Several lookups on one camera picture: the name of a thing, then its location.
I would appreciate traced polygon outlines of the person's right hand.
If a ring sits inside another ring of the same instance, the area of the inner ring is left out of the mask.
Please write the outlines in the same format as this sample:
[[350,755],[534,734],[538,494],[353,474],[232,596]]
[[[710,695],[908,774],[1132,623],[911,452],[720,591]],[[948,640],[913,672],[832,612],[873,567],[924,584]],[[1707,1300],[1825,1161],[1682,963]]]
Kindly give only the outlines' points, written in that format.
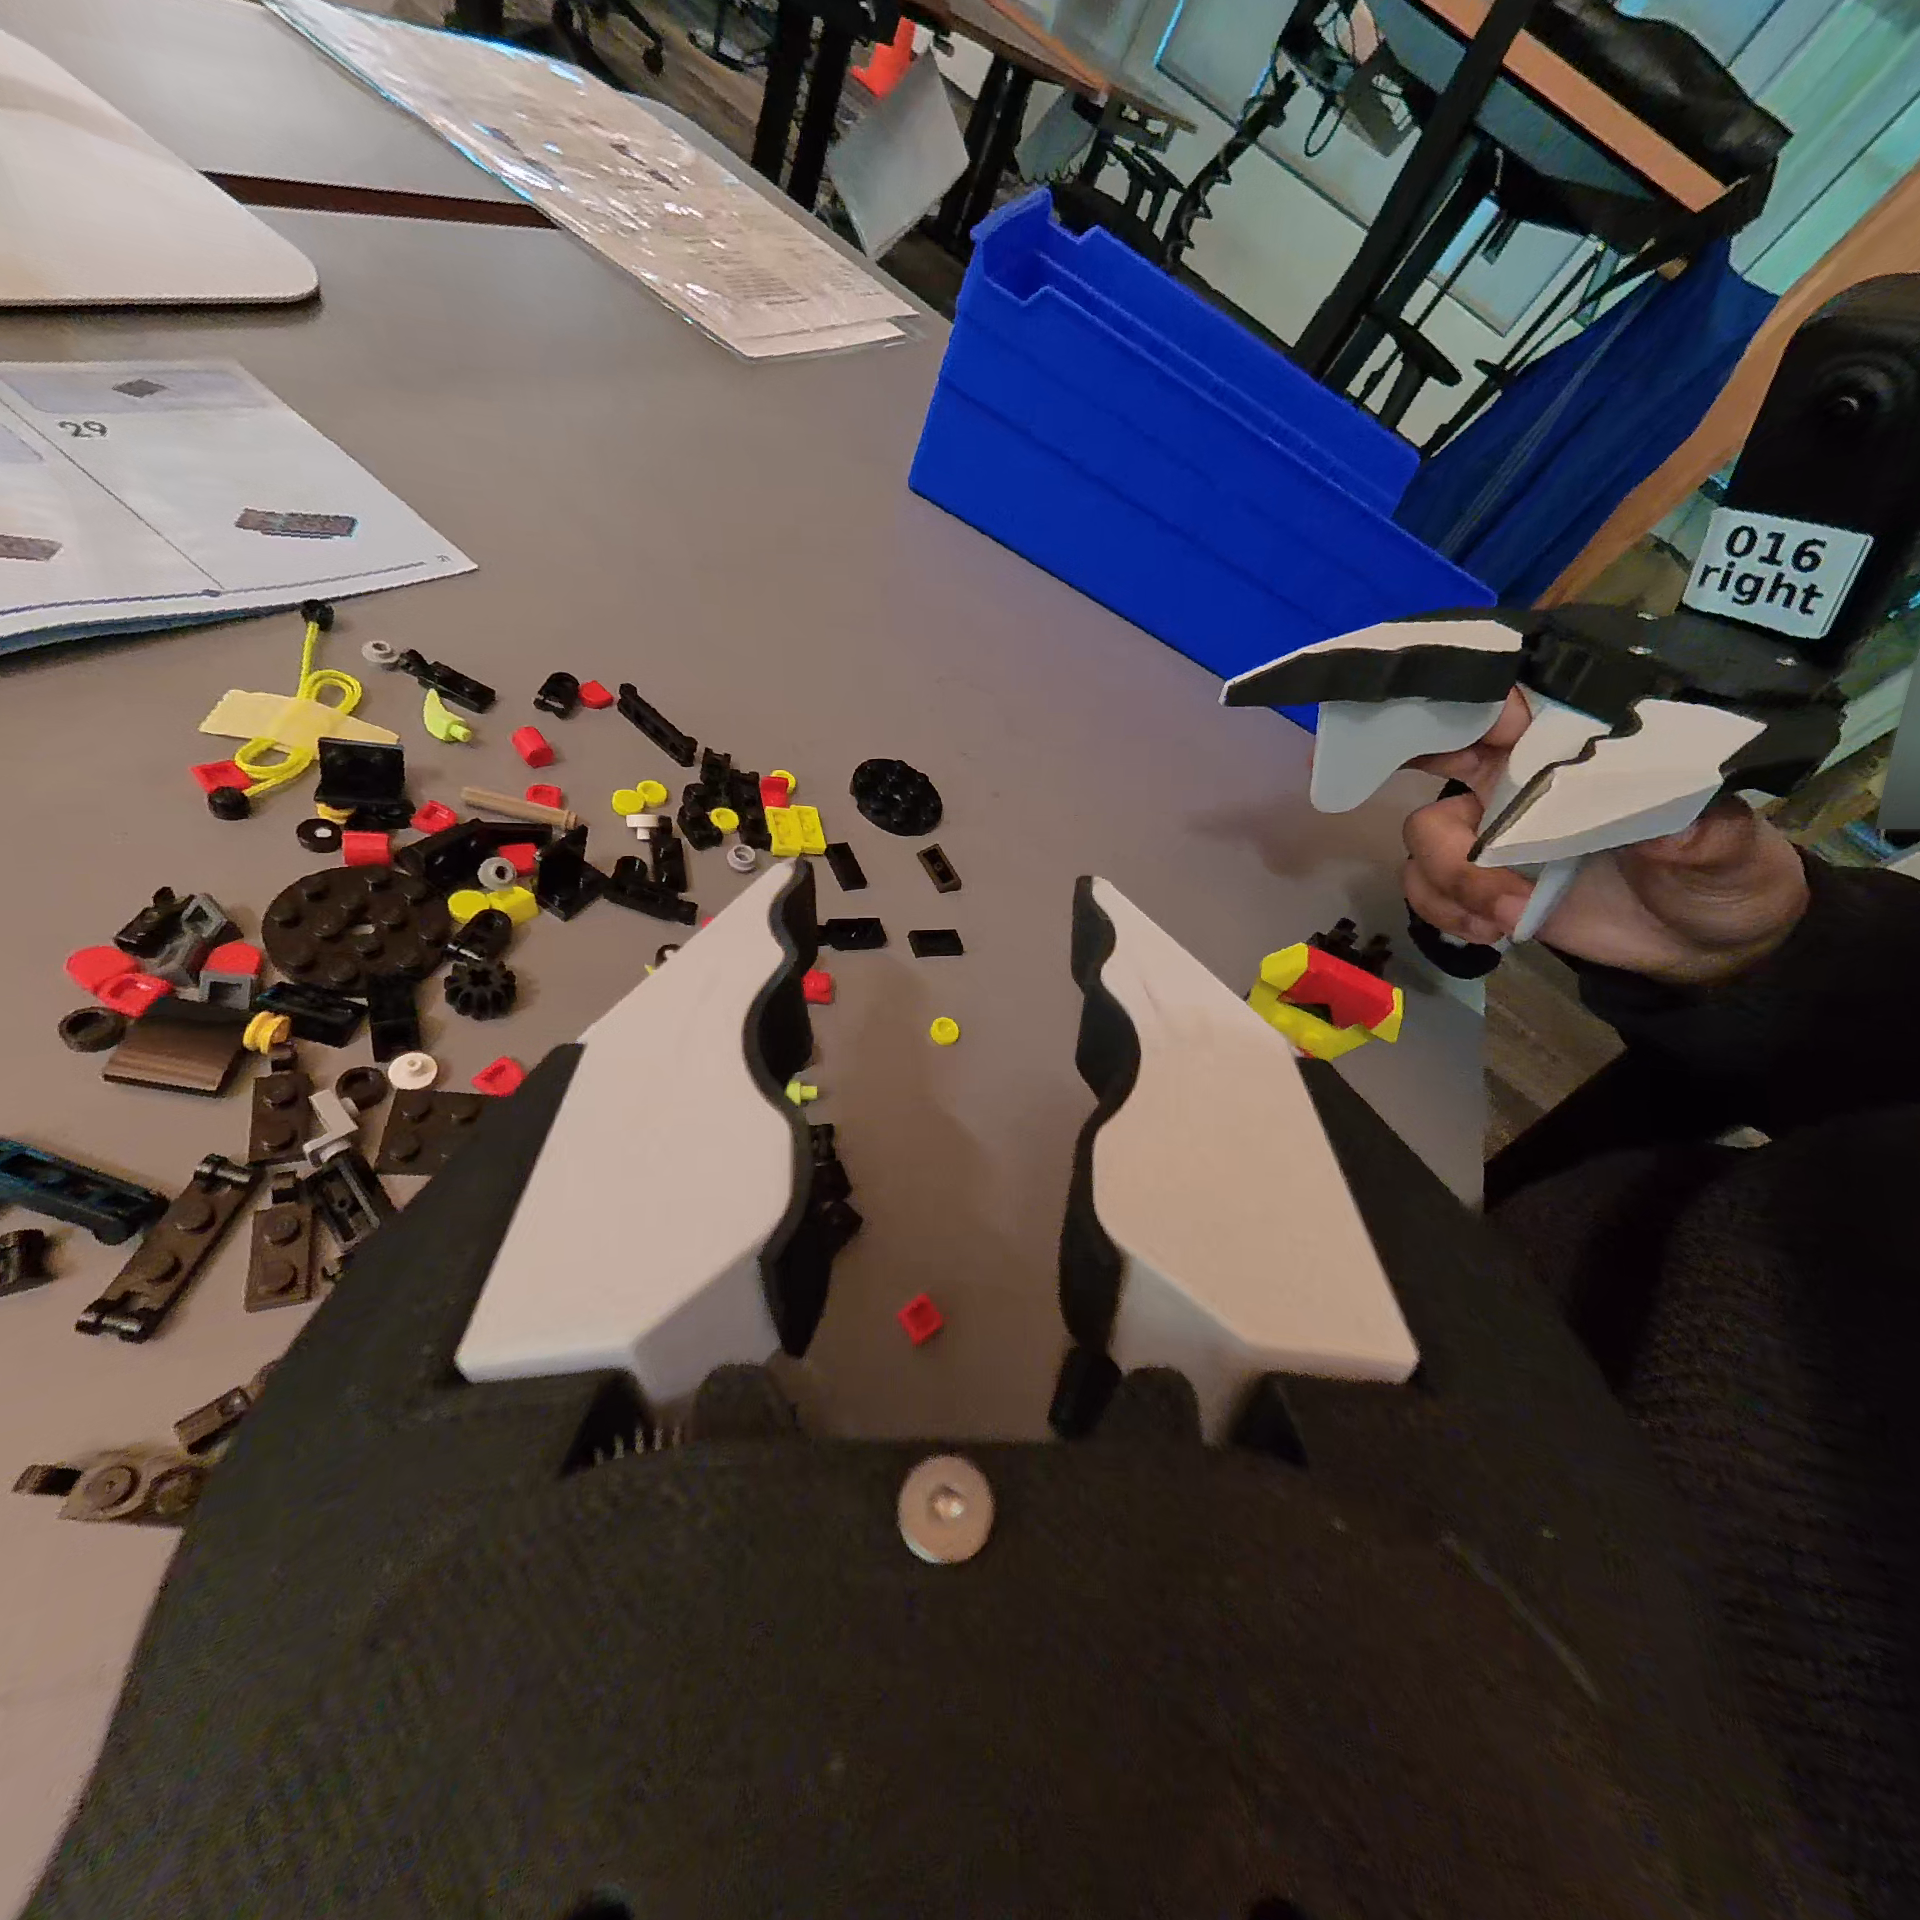
[[[1524,732],[1512,692],[1467,748],[1412,759],[1411,774],[1465,785],[1404,824],[1402,891],[1412,915],[1458,944],[1512,940],[1534,887],[1473,862],[1482,814]],[[1809,870],[1778,827],[1721,801],[1681,834],[1594,856],[1542,923],[1543,942],[1580,963],[1678,985],[1713,985],[1788,942],[1810,905]]]

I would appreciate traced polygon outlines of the person's right forearm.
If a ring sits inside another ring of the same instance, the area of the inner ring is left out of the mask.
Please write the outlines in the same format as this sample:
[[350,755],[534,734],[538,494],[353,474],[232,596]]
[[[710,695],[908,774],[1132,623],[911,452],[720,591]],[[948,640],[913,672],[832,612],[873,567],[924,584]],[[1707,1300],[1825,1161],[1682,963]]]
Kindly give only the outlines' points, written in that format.
[[1704,1111],[1778,1137],[1918,1098],[1918,880],[1809,864],[1809,910],[1754,967],[1681,985],[1574,960],[1623,1057]]

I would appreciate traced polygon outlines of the open instruction booklet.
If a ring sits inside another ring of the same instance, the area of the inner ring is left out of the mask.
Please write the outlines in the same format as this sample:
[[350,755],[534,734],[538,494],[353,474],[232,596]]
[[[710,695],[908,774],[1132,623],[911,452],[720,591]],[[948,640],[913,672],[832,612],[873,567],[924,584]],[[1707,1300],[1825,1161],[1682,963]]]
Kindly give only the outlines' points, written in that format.
[[235,363],[2,366],[2,651],[474,572]]

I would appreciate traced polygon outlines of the blue cloth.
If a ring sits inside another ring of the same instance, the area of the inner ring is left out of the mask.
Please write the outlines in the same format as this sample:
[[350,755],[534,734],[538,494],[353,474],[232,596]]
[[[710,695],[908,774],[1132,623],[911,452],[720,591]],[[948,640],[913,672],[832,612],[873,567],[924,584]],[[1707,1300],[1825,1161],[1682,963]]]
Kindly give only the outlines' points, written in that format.
[[1499,604],[1536,604],[1692,436],[1774,306],[1726,243],[1642,282],[1426,456],[1398,523]]

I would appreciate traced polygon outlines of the red yellow lego snake model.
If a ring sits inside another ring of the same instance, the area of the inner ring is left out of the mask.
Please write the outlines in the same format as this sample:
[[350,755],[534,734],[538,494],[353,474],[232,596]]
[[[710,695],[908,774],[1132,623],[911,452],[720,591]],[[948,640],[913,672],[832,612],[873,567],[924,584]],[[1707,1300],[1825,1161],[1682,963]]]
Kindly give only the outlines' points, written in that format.
[[1335,1063],[1375,1043],[1402,1039],[1406,998],[1385,976],[1388,935],[1360,935],[1353,920],[1268,954],[1249,1007],[1308,1060]]

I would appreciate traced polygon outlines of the white stand base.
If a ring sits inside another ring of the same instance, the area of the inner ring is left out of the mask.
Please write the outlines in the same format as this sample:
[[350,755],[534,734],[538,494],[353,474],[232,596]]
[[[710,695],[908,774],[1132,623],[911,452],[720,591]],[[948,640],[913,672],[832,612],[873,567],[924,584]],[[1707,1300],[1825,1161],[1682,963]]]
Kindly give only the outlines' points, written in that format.
[[2,35],[2,306],[300,304],[313,264],[27,41]]

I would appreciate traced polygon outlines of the clear plastic bags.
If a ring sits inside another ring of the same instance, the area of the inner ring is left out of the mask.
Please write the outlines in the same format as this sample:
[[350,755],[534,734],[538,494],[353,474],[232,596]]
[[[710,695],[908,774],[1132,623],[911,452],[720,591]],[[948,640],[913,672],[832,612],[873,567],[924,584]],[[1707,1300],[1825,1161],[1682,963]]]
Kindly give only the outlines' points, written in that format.
[[740,360],[895,346],[916,320],[820,226],[578,67],[355,8],[267,12]]

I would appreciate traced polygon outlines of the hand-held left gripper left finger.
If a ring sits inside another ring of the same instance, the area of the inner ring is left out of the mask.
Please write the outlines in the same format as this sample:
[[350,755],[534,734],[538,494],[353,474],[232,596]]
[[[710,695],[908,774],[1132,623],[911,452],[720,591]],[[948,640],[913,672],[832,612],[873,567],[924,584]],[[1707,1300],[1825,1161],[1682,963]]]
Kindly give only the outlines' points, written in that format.
[[811,870],[780,862],[563,1050],[465,1382],[618,1371],[666,1415],[720,1364],[808,1354],[825,1258],[787,1084],[811,1057],[816,956]]

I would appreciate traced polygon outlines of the pile of lego pieces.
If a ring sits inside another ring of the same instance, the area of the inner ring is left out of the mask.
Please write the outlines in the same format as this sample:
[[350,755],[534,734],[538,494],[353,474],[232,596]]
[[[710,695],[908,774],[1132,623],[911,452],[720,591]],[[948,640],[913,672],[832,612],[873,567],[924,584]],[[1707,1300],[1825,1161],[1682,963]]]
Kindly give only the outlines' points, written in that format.
[[[428,1289],[447,1284],[451,1358],[431,1362],[428,1374],[468,1385],[456,1354],[558,1113],[569,1074],[563,1050],[578,1043],[556,1048],[539,1073],[503,1058],[472,1090],[440,1089],[433,1060],[400,1054],[417,1033],[419,991],[441,976],[452,1015],[494,1019],[518,992],[505,966],[514,929],[543,912],[572,920],[599,899],[681,935],[641,972],[642,984],[780,862],[802,862],[814,876],[818,956],[802,978],[808,1018],[825,1002],[814,984],[820,950],[886,947],[879,920],[823,918],[816,866],[844,891],[864,878],[856,854],[825,840],[818,811],[791,803],[782,774],[758,780],[687,740],[671,751],[699,761],[703,777],[689,785],[681,814],[610,871],[591,862],[585,824],[563,810],[524,808],[511,825],[514,801],[472,794],[468,804],[492,810],[489,819],[447,819],[399,854],[383,833],[316,822],[312,843],[340,858],[281,887],[258,915],[254,944],[230,937],[215,899],[162,891],[113,944],[75,952],[66,970],[87,1007],[65,1033],[84,1040],[100,1027],[110,1065],[178,1067],[180,1044],[206,1044],[220,1086],[240,1051],[271,1060],[254,1084],[247,1153],[202,1158],[178,1191],[4,1140],[7,1210],[63,1222],[127,1254],[78,1312],[75,1338],[154,1342],[246,1217],[254,1311],[303,1300],[313,1280],[344,1275],[393,1273],[383,1292],[395,1305],[426,1305]],[[800,1074],[787,1095],[808,1119],[811,1092]],[[825,1307],[832,1262],[860,1219],[832,1127],[808,1119],[808,1132],[808,1223],[823,1254]],[[610,1376],[638,1392],[618,1371],[575,1376]],[[660,1414],[641,1399],[641,1415]]]

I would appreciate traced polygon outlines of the black framed wooden desk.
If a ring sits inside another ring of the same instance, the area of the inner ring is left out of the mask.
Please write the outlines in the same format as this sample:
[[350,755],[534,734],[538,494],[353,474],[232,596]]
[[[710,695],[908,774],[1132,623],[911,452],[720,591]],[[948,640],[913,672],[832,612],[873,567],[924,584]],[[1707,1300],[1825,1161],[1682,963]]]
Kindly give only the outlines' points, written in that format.
[[1153,90],[1128,81],[1116,65],[1075,54],[1024,4],[1002,2],[780,2],[766,54],[753,170],[806,211],[814,208],[852,50],[886,47],[911,24],[984,47],[992,62],[964,129],[968,168],[948,187],[943,220],[960,234],[992,203],[1024,130],[1032,90],[1064,90],[1084,106],[1098,139],[1139,134],[1161,152],[1175,134],[1193,134],[1191,118],[1164,106]]
[[1294,360],[1350,384],[1479,203],[1662,260],[1760,218],[1792,137],[1697,36],[1615,4],[1368,4],[1418,137]]

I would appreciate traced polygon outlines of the blue plastic bin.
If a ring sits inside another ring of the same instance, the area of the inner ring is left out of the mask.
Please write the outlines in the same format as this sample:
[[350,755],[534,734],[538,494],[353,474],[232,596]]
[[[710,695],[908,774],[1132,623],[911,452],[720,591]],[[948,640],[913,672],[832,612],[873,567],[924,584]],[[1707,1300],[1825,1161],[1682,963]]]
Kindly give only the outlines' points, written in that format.
[[911,490],[1234,681],[1492,593],[1399,527],[1419,456],[1046,187],[975,228]]

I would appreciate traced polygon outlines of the wooden post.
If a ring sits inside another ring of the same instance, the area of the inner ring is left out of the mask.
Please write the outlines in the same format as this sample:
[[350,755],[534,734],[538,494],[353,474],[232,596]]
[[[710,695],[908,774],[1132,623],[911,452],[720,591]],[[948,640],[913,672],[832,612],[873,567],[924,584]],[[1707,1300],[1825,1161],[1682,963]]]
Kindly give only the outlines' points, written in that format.
[[1825,304],[1891,274],[1918,273],[1918,168],[1895,183],[1769,311],[1728,382],[1684,443],[1642,481],[1591,542],[1543,591],[1554,609],[1594,595],[1599,579],[1671,510],[1737,458],[1788,343]]

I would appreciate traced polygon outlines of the white hanging paper sheet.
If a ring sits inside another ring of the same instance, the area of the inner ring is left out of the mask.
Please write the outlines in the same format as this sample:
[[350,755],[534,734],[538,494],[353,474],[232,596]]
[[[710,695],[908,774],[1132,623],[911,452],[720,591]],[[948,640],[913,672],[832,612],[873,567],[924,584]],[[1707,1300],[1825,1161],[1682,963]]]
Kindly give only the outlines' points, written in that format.
[[922,56],[830,148],[827,179],[870,259],[888,256],[970,168],[939,65]]

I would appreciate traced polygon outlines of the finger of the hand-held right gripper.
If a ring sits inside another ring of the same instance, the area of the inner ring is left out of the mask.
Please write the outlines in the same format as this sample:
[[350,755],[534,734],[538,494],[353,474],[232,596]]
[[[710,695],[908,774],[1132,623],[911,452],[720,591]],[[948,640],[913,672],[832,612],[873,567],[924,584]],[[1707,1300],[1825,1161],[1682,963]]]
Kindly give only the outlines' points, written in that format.
[[1713,704],[1642,700],[1620,726],[1528,695],[1530,726],[1507,759],[1475,843],[1483,870],[1543,866],[1692,825],[1728,761],[1767,722]]
[[1226,706],[1499,704],[1528,642],[1508,617],[1406,617],[1311,642],[1222,690]]

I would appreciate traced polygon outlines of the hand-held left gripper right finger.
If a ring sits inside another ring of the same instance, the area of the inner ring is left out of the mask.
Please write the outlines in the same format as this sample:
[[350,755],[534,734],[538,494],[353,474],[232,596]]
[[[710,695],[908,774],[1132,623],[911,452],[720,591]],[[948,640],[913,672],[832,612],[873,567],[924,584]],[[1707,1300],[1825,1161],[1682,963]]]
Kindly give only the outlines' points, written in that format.
[[1281,1433],[1279,1384],[1419,1374],[1375,1236],[1306,1081],[1260,1012],[1113,883],[1072,887],[1072,1145],[1049,1403],[1091,1433],[1121,1382],[1175,1374],[1210,1442]]

